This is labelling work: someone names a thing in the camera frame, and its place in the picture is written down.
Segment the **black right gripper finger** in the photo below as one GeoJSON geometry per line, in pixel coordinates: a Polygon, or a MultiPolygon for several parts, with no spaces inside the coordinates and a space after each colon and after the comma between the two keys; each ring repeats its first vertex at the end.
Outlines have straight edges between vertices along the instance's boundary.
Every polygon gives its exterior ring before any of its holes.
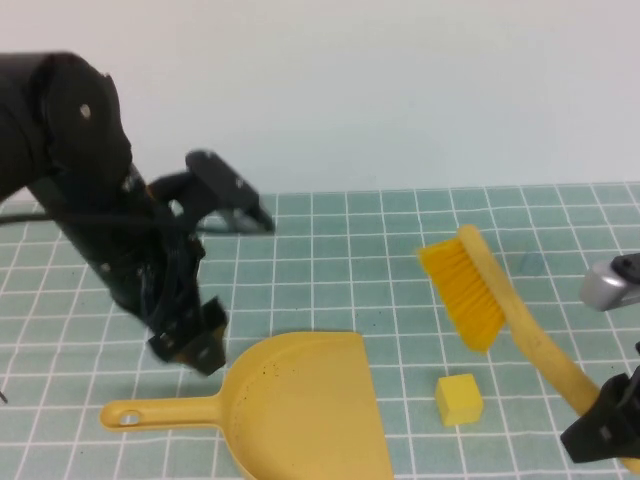
{"type": "Polygon", "coordinates": [[[577,464],[616,457],[615,423],[618,387],[606,382],[594,405],[560,436],[570,459],[577,464]]]}

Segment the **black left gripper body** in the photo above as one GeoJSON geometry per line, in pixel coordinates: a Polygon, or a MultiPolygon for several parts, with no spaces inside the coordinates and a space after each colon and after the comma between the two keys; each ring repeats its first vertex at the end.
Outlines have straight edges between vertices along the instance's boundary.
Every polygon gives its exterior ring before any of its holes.
{"type": "Polygon", "coordinates": [[[205,333],[198,297],[158,301],[148,317],[153,352],[162,361],[199,361],[205,333]]]}

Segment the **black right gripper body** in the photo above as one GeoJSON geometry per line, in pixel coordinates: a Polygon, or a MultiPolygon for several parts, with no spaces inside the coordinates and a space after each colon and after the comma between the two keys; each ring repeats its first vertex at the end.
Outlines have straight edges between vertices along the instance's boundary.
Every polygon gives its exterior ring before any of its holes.
{"type": "Polygon", "coordinates": [[[639,370],[636,369],[623,390],[618,403],[622,417],[623,444],[630,453],[639,452],[639,370]]]}

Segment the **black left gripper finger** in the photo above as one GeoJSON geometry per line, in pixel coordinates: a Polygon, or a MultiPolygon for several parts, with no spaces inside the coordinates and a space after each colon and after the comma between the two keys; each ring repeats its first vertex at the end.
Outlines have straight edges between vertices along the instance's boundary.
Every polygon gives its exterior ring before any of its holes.
{"type": "Polygon", "coordinates": [[[177,362],[209,377],[224,366],[224,331],[204,331],[190,339],[178,352],[177,362]]]}
{"type": "Polygon", "coordinates": [[[218,297],[213,297],[201,306],[203,328],[214,333],[224,333],[227,327],[227,312],[218,297]]]}

